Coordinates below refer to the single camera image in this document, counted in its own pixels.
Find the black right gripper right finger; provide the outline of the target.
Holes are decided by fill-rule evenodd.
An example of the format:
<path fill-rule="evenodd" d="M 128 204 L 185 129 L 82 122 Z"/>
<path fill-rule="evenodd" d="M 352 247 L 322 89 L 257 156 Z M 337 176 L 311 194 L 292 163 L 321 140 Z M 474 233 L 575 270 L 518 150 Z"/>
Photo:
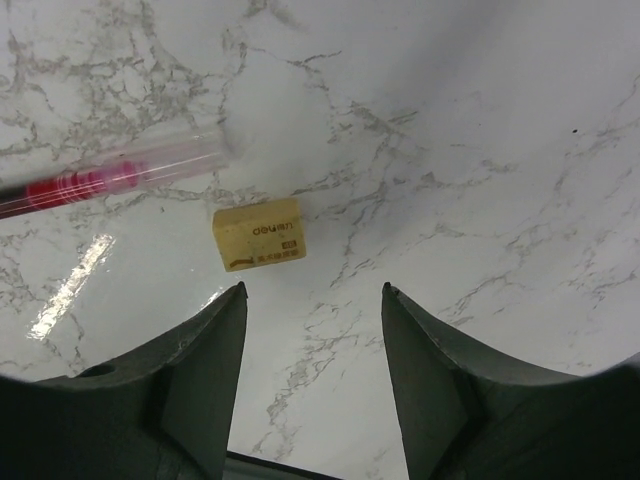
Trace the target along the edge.
<path fill-rule="evenodd" d="M 382 329 L 413 479 L 635 479 L 639 360 L 580 377 L 502 353 L 392 285 Z"/>

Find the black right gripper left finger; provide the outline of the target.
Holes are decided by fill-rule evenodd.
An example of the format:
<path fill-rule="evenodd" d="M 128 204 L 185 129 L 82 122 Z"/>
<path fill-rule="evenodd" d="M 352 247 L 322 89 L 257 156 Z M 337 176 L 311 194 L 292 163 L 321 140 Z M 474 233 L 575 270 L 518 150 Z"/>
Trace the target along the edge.
<path fill-rule="evenodd" d="M 5 479 L 219 479 L 247 324 L 238 284 L 76 377 L 1 381 Z"/>

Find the small yellow eraser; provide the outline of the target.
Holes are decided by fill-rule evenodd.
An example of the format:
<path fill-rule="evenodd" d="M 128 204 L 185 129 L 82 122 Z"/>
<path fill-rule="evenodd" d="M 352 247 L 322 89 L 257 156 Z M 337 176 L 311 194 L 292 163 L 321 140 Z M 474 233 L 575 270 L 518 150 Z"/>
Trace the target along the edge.
<path fill-rule="evenodd" d="M 227 272 L 306 256 L 302 217 L 295 198 L 218 210 L 212 232 Z"/>

